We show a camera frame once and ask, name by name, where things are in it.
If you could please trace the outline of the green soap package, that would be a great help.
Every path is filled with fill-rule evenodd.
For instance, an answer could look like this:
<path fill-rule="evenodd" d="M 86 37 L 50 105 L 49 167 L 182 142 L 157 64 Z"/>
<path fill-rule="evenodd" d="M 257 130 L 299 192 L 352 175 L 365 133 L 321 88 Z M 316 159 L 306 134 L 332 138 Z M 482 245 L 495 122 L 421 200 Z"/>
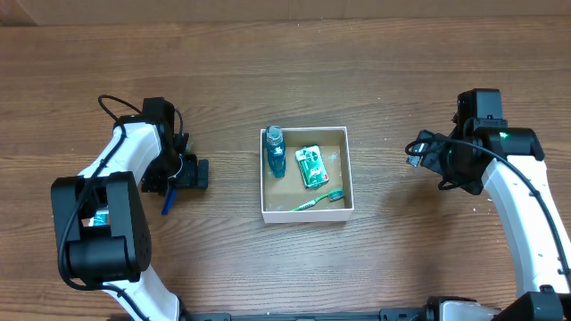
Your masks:
<path fill-rule="evenodd" d="M 306 146 L 294 153 L 306 188 L 318 189 L 329 181 L 320 148 Z"/>

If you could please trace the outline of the green toothbrush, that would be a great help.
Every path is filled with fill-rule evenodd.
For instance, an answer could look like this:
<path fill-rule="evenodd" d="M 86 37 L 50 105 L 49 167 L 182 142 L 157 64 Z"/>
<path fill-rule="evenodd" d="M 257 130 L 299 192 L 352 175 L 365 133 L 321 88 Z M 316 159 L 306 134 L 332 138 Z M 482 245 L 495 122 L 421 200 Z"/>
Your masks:
<path fill-rule="evenodd" d="M 305 202 L 304 204 L 294 208 L 293 211 L 301 211 L 301 210 L 309 209 L 324 199 L 328 199 L 330 202 L 336 202 L 336 201 L 342 200 L 343 197 L 344 197 L 344 192 L 342 189 L 331 190 L 330 192 L 328 192 L 326 194 L 320 195 L 319 197 L 317 197 L 311 201 Z"/>

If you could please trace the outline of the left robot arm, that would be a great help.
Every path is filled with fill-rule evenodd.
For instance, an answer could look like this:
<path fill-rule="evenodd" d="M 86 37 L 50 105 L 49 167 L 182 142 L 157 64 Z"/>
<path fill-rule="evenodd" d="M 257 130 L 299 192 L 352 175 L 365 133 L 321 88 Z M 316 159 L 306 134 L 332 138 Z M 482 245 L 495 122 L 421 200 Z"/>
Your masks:
<path fill-rule="evenodd" d="M 140 195 L 163 196 L 168 214 L 177 191 L 207 188 L 209 162 L 190 153 L 182 115 L 162 97 L 113 120 L 97 159 L 51 186 L 60 277 L 75 290 L 109 294 L 133 320 L 187 320 L 183 301 L 151 265 Z"/>

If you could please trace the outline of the blue disposable razor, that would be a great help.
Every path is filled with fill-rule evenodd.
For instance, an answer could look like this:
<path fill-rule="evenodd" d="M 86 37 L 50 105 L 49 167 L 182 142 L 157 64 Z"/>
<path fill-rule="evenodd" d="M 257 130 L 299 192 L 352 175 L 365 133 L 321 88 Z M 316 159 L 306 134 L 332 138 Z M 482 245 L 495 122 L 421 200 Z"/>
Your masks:
<path fill-rule="evenodd" d="M 169 214 L 170 209 L 172 208 L 173 202 L 175 200 L 176 193 L 177 191 L 175 187 L 170 186 L 168 188 L 167 193 L 165 195 L 165 203 L 161 210 L 161 214 L 163 216 L 167 216 Z"/>

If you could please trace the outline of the teal toothpaste tube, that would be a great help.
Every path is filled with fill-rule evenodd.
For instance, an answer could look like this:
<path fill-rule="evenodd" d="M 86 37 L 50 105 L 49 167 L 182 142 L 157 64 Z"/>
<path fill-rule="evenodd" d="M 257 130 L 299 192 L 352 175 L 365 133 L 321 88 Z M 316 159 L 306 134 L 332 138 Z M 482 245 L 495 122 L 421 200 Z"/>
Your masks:
<path fill-rule="evenodd" d="M 89 219 L 89 226 L 107 226 L 110 223 L 109 211 L 107 209 L 98 210 L 95 215 Z"/>

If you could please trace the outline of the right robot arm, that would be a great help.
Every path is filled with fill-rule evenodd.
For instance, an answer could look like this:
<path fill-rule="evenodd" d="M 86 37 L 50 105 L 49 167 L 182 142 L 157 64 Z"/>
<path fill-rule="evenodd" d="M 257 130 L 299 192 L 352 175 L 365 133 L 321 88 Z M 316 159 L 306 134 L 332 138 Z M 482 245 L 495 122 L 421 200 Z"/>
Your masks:
<path fill-rule="evenodd" d="M 531 128 L 512 128 L 497 89 L 458 97 L 447 135 L 423 130 L 407 147 L 409 162 L 439 174 L 441 190 L 487 192 L 500 218 L 517 279 L 505 309 L 474 300 L 433 298 L 426 320 L 568 320 L 570 240 L 550 193 L 545 154 Z"/>

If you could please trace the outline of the blue mouthwash bottle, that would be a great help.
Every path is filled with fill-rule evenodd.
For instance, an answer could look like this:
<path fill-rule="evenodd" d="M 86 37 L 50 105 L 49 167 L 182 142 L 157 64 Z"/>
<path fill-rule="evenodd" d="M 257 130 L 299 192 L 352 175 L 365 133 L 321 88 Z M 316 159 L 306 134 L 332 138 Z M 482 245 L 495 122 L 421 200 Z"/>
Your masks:
<path fill-rule="evenodd" d="M 266 128 L 265 146 L 272 174 L 276 178 L 284 177 L 286 173 L 286 142 L 281 127 L 272 125 Z"/>

